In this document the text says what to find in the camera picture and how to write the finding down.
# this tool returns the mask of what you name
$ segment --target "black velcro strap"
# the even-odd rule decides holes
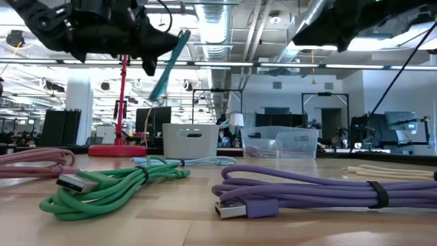
[[[145,166],[141,166],[141,165],[136,166],[136,168],[139,168],[139,169],[143,170],[143,172],[144,172],[145,180],[141,184],[141,185],[144,185],[149,180],[149,171],[147,170],[147,168]]]
[[[378,193],[378,204],[375,206],[370,206],[370,209],[379,209],[379,208],[385,208],[389,205],[389,195],[387,191],[384,189],[384,187],[376,181],[367,181]]]

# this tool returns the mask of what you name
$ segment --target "table surface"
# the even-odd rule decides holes
[[[348,165],[434,169],[347,159],[238,161],[239,164],[340,180],[366,180],[347,174],[344,167]],[[77,166],[97,170],[133,164],[127,158],[78,156]],[[222,167],[204,165],[189,169],[188,178],[162,180],[140,189],[125,206],[110,215],[73,222],[58,221],[38,208],[41,200],[56,191],[53,179],[0,180],[1,245],[429,246],[437,241],[437,213],[431,210],[281,209],[278,217],[221,221],[214,211],[217,197],[212,195],[211,186],[222,182]],[[273,182],[281,180],[257,174],[234,176]]]

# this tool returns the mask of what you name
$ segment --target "clear plastic bin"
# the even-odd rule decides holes
[[[263,126],[241,129],[245,158],[315,159],[318,132],[314,129]]]

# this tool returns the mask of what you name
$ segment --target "pink usb cable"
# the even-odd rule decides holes
[[[66,154],[71,156],[68,162]],[[2,167],[13,163],[54,162],[48,167]],[[0,156],[0,178],[56,178],[60,174],[75,174],[79,170],[72,168],[76,157],[69,150],[41,148],[26,150]]]

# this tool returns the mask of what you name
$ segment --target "green usb cable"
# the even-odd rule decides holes
[[[146,165],[119,170],[78,172],[77,176],[97,182],[89,193],[76,193],[60,187],[57,192],[41,201],[41,210],[53,213],[62,221],[77,221],[112,212],[121,207],[146,181],[157,178],[185,178],[190,170],[177,170],[178,164],[168,164],[164,159],[149,156],[164,165]]]

